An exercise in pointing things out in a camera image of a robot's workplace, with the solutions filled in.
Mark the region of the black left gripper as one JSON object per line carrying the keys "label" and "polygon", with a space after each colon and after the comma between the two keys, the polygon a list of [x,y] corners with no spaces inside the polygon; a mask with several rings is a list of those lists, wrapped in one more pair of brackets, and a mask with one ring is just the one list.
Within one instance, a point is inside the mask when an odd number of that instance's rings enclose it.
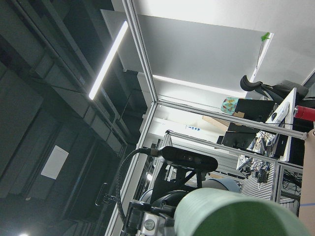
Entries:
{"label": "black left gripper", "polygon": [[138,200],[129,203],[123,235],[174,236],[175,210],[187,191],[174,190],[152,204]]}

